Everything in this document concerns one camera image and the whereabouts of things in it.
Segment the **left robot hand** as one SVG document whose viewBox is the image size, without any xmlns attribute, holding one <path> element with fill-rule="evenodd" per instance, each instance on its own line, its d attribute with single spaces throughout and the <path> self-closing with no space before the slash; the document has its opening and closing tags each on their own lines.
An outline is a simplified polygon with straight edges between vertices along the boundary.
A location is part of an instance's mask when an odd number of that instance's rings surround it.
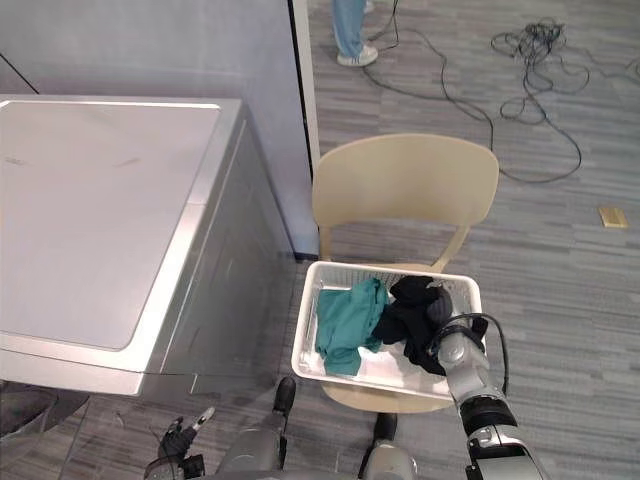
<svg viewBox="0 0 640 480">
<path fill-rule="evenodd" d="M 198 432 L 214 413 L 215 407 L 210 406 L 187 426 L 183 425 L 183 417 L 175 419 L 160 441 L 158 457 L 184 459 Z"/>
</svg>

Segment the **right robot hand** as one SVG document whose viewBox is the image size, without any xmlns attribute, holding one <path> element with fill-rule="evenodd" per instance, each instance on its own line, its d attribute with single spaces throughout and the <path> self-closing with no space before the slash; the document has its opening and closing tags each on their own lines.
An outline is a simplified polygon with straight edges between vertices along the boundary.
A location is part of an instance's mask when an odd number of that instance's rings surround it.
<svg viewBox="0 0 640 480">
<path fill-rule="evenodd" d="M 443 286 L 431 286 L 427 293 L 430 300 L 425 310 L 426 320 L 436 330 L 452 317 L 453 302 L 450 293 Z"/>
</svg>

